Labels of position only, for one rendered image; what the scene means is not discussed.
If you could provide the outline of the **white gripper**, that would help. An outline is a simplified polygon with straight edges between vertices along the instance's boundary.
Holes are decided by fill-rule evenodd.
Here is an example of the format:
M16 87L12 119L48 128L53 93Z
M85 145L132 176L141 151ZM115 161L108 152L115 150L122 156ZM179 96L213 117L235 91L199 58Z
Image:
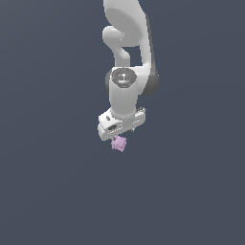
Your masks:
M98 131L100 139L107 141L126 131L134 132L138 126L145 122L145 111L144 107L140 107L132 117L120 120L113 117L111 110L108 109L99 115Z

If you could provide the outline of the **small pink object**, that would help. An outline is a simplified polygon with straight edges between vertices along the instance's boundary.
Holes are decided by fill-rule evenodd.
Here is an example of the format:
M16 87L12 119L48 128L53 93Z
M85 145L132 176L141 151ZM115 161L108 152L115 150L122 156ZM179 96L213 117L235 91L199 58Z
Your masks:
M126 138L116 136L111 145L113 149L118 149L120 152L123 152L126 146Z

